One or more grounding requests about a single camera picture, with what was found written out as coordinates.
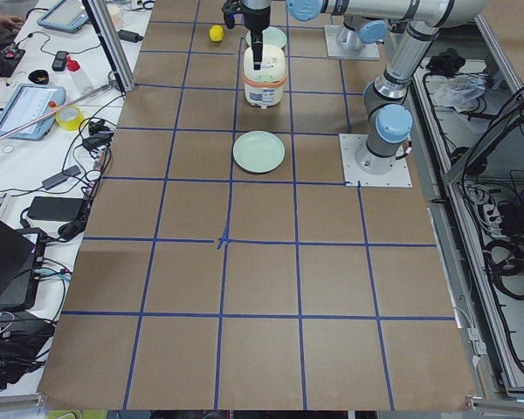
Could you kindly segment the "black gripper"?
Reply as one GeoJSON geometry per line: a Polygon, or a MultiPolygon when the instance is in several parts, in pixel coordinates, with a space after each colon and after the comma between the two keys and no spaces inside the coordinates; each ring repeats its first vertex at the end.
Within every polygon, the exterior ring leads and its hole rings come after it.
{"type": "Polygon", "coordinates": [[[263,33],[270,25],[270,0],[244,0],[243,12],[245,26],[251,31],[252,66],[253,70],[261,69],[263,59],[263,33]]]}

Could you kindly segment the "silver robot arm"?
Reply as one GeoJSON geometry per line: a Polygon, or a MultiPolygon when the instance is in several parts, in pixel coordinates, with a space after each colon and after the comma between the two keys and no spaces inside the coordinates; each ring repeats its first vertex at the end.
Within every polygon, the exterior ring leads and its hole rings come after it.
{"type": "MultiPolygon", "coordinates": [[[[388,25],[383,20],[367,20],[358,16],[346,15],[342,25],[325,25],[327,56],[337,59],[378,60],[377,43],[382,41],[388,25]]],[[[269,26],[263,31],[265,44],[283,49],[287,43],[286,34],[279,28],[269,26]]],[[[253,53],[244,64],[253,69],[253,53]]]]}
{"type": "Polygon", "coordinates": [[[375,17],[404,21],[407,26],[393,58],[383,74],[372,82],[365,100],[378,104],[401,103],[407,86],[440,29],[455,27],[474,19],[486,1],[288,1],[287,10],[306,22],[320,14],[375,17]]]}

